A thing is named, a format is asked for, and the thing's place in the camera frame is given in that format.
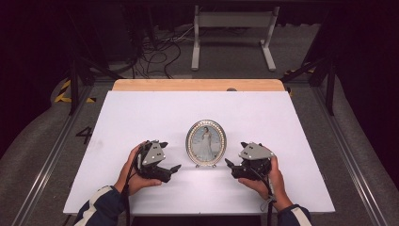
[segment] silver picture frame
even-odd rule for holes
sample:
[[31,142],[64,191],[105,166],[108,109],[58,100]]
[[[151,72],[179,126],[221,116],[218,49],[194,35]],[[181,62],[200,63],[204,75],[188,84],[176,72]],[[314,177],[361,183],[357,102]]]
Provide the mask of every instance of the silver picture frame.
[[196,167],[215,167],[226,151],[226,133],[211,120],[197,121],[188,131],[185,148]]

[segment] jacket sleeve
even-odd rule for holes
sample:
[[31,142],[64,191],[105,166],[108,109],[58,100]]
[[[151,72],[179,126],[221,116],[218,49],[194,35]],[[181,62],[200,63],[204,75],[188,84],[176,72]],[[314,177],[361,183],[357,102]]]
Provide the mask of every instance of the jacket sleeve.
[[310,226],[311,214],[309,211],[298,204],[291,205],[278,214],[279,226]]
[[120,193],[113,186],[98,190],[77,214],[75,226],[115,226],[124,210]]

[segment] aluminum rail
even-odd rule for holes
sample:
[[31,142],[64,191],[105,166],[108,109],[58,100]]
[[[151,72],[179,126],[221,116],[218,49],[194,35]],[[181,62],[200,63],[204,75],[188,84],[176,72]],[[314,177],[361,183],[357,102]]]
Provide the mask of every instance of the aluminum rail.
[[335,138],[337,139],[343,162],[345,163],[349,174],[352,177],[353,183],[358,190],[358,193],[363,201],[364,206],[366,207],[366,211],[369,214],[370,219],[372,220],[374,225],[389,225],[382,215],[382,212],[375,201],[373,193],[360,171],[358,163],[356,162],[356,159],[353,156],[352,151],[344,138],[343,132],[339,124],[337,123],[336,119],[333,116],[330,116],[328,113],[328,110],[325,106],[325,97],[323,95],[323,92],[319,88],[311,88],[311,90],[313,91],[313,94],[318,104],[323,109],[328,124],[331,127]]
[[82,88],[82,94],[81,97],[79,98],[79,103],[80,103],[79,106],[76,108],[74,114],[66,119],[61,129],[61,132],[58,138],[56,139],[56,143],[53,146],[52,151],[50,151],[49,155],[47,156],[47,159],[44,162],[44,165],[41,168],[40,173],[36,177],[35,183],[32,185],[28,195],[26,196],[24,204],[22,205],[20,211],[18,212],[17,216],[12,222],[12,226],[25,225],[29,220],[29,217],[32,214],[33,209],[38,203],[41,193],[43,192],[48,180],[50,179],[50,176],[56,166],[56,162],[58,161],[58,158],[60,157],[64,149],[65,143],[72,129],[72,126],[75,123],[79,115],[79,112],[82,109],[82,106],[85,104],[86,99],[88,98],[91,92],[91,89],[92,87]]

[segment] white table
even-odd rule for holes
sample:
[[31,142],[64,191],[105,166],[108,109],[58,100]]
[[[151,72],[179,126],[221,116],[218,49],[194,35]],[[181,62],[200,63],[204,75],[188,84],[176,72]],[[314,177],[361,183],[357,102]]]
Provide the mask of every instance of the white table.
[[225,130],[224,157],[238,164],[240,142],[261,142],[278,156],[293,202],[311,212],[334,211],[287,92],[110,91],[64,213],[76,214],[97,189],[115,184],[137,143],[159,139],[169,143],[164,149],[167,159],[159,166],[182,167],[167,184],[131,197],[132,215],[260,215],[258,194],[234,180],[223,160],[214,169],[196,169],[189,159],[185,137],[200,120],[217,121]]

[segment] wooden edge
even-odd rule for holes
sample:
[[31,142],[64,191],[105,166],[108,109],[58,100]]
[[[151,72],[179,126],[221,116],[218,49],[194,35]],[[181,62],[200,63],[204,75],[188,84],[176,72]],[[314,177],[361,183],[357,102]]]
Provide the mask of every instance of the wooden edge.
[[120,79],[113,91],[285,91],[278,79]]

